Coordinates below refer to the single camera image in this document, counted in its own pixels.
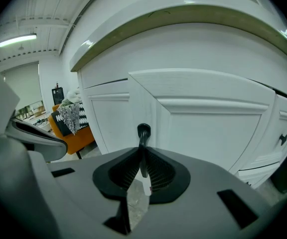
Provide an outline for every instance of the white drawer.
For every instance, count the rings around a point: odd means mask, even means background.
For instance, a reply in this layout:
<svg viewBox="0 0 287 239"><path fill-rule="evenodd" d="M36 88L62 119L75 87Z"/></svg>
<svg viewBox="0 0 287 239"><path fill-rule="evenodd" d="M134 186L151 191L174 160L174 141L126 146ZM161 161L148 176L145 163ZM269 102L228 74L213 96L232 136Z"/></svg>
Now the white drawer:
<svg viewBox="0 0 287 239"><path fill-rule="evenodd" d="M236 176L243 182L249 184L253 188L257 188L261 185L266 179L268 179L280 166L280 163L275 163L272 165L249 169L249 170L240 170Z"/></svg>
<svg viewBox="0 0 287 239"><path fill-rule="evenodd" d="M287 98L276 95L268 127L253 153L242 169L262 167L283 161L287 156Z"/></svg>

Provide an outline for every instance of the orange chair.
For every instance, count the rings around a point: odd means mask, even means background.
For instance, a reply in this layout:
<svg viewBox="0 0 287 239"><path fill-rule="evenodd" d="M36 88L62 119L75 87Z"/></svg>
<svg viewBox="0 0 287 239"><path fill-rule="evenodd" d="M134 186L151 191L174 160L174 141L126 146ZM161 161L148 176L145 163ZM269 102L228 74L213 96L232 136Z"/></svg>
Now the orange chair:
<svg viewBox="0 0 287 239"><path fill-rule="evenodd" d="M53 112L55 112L58 107L59 107L59 105L53 106ZM58 129L57 125L55 124L55 121L54 121L52 115L50 115L48 117L48 121L49 121L50 126L52 127L55 135L67 143L67 145L68 145L67 153L68 154L74 154L76 152L79 159L81 159L79 151L82 150L88 144L95 141L93 133L90 130L89 126L83 127L82 129L78 130L75 135L73 135L71 133L67 136L63 136L62 133L60 132L60 130Z"/></svg>

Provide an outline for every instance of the cabinet handle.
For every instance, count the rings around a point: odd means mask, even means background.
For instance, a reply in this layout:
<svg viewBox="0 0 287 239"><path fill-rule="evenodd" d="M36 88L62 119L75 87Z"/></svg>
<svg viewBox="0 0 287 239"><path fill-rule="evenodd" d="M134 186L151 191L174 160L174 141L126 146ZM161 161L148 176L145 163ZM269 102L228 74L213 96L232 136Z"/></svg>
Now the cabinet handle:
<svg viewBox="0 0 287 239"><path fill-rule="evenodd" d="M287 135L283 136L283 134L281 134L281 136L279 137L279 140L281 140L281 146L287 141Z"/></svg>

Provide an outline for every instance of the fluorescent light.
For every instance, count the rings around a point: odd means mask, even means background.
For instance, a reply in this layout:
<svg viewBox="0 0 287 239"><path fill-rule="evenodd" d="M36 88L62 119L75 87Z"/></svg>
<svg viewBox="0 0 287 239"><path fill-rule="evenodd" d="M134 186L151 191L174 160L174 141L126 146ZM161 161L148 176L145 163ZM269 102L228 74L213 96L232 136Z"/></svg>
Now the fluorescent light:
<svg viewBox="0 0 287 239"><path fill-rule="evenodd" d="M16 42L23 42L27 40L33 40L36 39L36 34L27 34L27 35L21 35L18 37L11 38L9 40L5 40L3 42L0 42L0 47L4 47L6 45L16 43Z"/></svg>

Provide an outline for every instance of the floor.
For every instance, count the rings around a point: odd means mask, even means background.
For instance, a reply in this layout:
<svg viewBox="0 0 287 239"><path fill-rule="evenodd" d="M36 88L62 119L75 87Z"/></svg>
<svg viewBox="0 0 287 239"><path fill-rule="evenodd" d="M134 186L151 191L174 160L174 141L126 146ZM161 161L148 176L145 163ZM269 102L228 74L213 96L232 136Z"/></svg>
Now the floor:
<svg viewBox="0 0 287 239"><path fill-rule="evenodd" d="M101 152L95 142L86 146L83 150L80 151L82 159L90 158L101 155ZM66 154L63 158L52 161L53 162L63 162L70 160L77 160L78 156L76 153L70 155ZM277 202L285 199L286 194L280 193L273 185L270 180L264 182L256 191L271 205L275 205ZM127 194L127 203L128 203L128 213L130 226L133 230L135 226L142 219L144 214L148 211L149 206L149 196L144 194L144 188L142 182L134 180L128 189Z"/></svg>

